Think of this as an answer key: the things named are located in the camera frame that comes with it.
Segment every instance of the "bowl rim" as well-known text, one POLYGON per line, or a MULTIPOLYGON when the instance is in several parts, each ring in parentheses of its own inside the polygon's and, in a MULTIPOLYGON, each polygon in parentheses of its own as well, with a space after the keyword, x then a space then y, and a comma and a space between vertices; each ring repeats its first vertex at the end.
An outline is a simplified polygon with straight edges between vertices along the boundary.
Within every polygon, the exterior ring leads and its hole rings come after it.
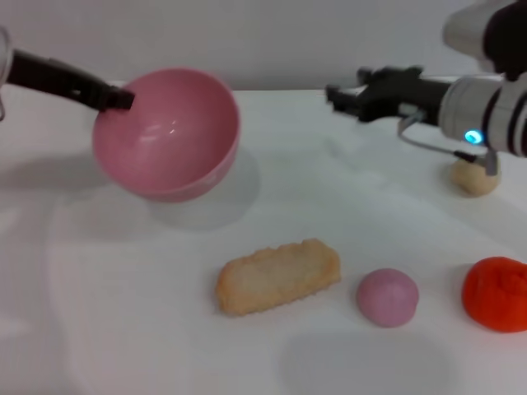
POLYGON ((205 72, 203 70, 199 70, 199 69, 191 68, 191 67, 167 67, 167 68, 162 68, 160 70, 155 70, 154 72, 149 72, 129 82, 126 82, 125 84, 123 84, 123 88, 126 89, 128 86, 130 86, 132 83, 138 80, 141 80, 146 77, 151 77, 152 75, 162 73, 162 72, 190 72, 193 74, 201 75, 202 77, 206 77, 210 79, 211 81, 216 82, 219 86, 223 87, 224 91, 227 93, 227 97, 229 98, 229 101, 232 104, 232 108, 235 111, 236 130, 235 130, 235 138, 231 143, 231 147, 229 148, 229 151, 227 151, 227 153, 222 157, 222 159, 216 165, 214 165, 212 169, 210 169, 205 175, 199 177, 198 179, 195 179, 194 181, 191 181, 188 184, 185 184, 178 188, 170 188, 170 189, 152 189, 152 188, 141 188, 140 189, 140 188, 132 187, 130 185, 122 184, 120 182, 116 182, 114 180, 112 173, 106 168, 105 162, 100 159, 97 153, 97 150, 95 149, 95 144, 93 144, 94 133, 92 130, 91 149, 93 151, 93 155, 97 159, 97 162, 99 162, 99 166, 112 178, 112 181, 114 181, 116 184, 120 185, 122 188, 127 189, 128 191, 132 193, 136 193, 136 194, 143 195, 143 196, 151 196, 151 197, 159 197, 162 195, 185 193, 187 191, 190 191, 196 188, 200 184, 202 184, 204 180, 206 180, 207 178, 210 178, 214 173, 218 171, 218 169, 225 166, 226 162, 228 162, 231 159, 231 157, 236 154, 236 151, 238 150, 238 146, 240 142, 240 135, 241 135, 240 133, 240 130, 241 130, 240 106, 236 102, 236 98, 234 97, 233 90, 223 80, 221 80, 219 77, 216 77, 215 75, 209 72, 205 72))

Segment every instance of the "orange ball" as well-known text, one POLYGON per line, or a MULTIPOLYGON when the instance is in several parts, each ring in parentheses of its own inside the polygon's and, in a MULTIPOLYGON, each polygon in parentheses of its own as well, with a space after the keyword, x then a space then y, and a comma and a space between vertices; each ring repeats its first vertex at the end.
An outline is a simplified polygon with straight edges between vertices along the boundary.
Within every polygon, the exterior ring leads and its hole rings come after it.
POLYGON ((498 332, 527 330, 527 265, 495 257, 476 263, 463 285, 463 306, 478 323, 498 332))

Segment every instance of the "beige ball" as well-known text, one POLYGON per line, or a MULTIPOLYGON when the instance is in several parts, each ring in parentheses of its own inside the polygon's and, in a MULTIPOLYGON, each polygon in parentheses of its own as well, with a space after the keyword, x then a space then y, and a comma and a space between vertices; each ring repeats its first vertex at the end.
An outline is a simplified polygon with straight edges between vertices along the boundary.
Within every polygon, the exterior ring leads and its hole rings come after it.
POLYGON ((500 183, 499 164, 498 174, 489 176, 481 165, 458 159, 450 170, 450 181, 472 197, 487 195, 500 183))

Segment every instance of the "ladyfinger biscuit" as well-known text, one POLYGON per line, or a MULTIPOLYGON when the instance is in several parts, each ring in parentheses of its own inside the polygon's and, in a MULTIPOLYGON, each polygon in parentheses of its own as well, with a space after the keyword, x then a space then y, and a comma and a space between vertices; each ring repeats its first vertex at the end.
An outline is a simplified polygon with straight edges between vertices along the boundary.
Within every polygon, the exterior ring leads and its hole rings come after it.
POLYGON ((263 311, 304 298, 340 281, 340 259, 318 239, 262 249, 228 262, 216 284, 229 315, 263 311))

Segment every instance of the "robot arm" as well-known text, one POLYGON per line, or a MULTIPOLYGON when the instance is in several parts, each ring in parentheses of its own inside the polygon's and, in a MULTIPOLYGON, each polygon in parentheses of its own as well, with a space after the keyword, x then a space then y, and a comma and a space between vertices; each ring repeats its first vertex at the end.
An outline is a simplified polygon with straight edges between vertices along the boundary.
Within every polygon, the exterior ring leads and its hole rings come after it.
POLYGON ((327 86, 328 102, 360 122, 411 119, 439 127, 448 138, 485 146, 490 174, 497 151, 527 156, 527 51, 519 50, 527 36, 525 22, 527 0, 489 0, 456 12, 445 24, 448 46, 490 62, 503 79, 462 77, 450 84, 422 79, 419 67, 362 69, 357 74, 358 85, 365 87, 361 93, 327 86))

